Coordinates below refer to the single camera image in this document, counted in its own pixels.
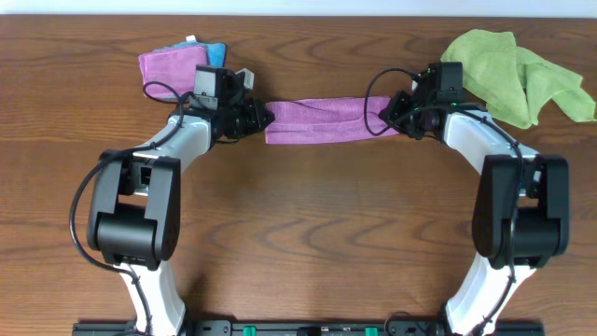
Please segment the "purple microfiber cloth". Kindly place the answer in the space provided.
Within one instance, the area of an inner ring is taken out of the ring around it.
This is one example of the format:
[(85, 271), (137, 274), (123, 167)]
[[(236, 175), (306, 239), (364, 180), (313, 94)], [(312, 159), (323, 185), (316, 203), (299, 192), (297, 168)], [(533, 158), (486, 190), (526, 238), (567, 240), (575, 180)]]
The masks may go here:
[(387, 96), (270, 102), (266, 107), (275, 121), (265, 130), (265, 141), (269, 145), (318, 145), (366, 140), (371, 132), (396, 135), (379, 119), (389, 102)]

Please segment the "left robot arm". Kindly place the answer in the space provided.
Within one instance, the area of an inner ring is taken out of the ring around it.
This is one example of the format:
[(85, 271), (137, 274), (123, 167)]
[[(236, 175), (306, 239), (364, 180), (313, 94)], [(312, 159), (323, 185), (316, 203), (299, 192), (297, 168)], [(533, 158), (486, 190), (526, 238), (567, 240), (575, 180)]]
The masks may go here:
[(87, 226), (90, 258), (126, 283), (136, 318), (125, 335), (180, 335), (186, 306), (174, 281), (171, 258), (181, 228), (182, 174), (216, 144), (234, 144), (263, 132), (273, 114), (255, 96), (250, 70), (199, 65), (190, 90), (157, 80), (173, 108), (165, 126), (142, 145), (107, 150), (84, 178), (93, 186)]

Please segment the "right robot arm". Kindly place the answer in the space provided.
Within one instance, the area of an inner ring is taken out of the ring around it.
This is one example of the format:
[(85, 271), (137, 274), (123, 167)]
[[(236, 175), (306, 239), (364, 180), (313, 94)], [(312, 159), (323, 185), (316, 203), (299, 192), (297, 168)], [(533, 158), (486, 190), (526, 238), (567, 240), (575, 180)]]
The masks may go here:
[(388, 335), (542, 335), (539, 322), (501, 322), (520, 285), (569, 243), (569, 166), (518, 142), (477, 104), (465, 99), (461, 63), (431, 63), (409, 72), (379, 114), (387, 129), (426, 136), (457, 151), (479, 173), (471, 231), (476, 254), (457, 292), (436, 320), (403, 313), (388, 318)]

